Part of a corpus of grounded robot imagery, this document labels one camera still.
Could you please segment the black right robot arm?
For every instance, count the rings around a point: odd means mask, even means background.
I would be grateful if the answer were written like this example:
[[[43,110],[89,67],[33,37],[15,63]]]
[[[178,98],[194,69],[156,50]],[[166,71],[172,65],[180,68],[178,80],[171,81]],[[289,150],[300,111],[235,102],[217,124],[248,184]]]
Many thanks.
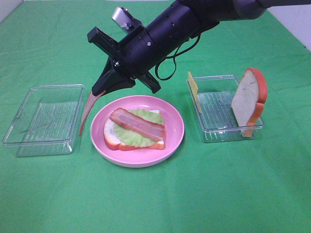
[[[199,37],[221,21],[256,19],[272,6],[303,4],[303,0],[176,0],[147,26],[118,7],[112,19],[126,32],[121,41],[98,28],[87,35],[90,43],[108,55],[92,94],[102,96],[131,88],[136,80],[157,92],[160,84],[150,69],[188,39]]]

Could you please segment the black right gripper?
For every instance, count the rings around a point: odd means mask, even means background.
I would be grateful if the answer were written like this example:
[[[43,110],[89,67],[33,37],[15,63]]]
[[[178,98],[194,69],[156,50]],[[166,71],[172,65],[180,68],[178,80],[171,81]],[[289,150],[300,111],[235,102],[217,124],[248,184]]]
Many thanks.
[[[87,39],[89,43],[95,44],[108,55],[105,67],[92,87],[93,95],[102,95],[104,91],[105,94],[108,94],[117,90],[132,88],[136,84],[135,79],[140,80],[153,93],[161,89],[159,82],[149,72],[137,73],[134,66],[126,61],[120,44],[99,28],[94,27],[87,34]]]

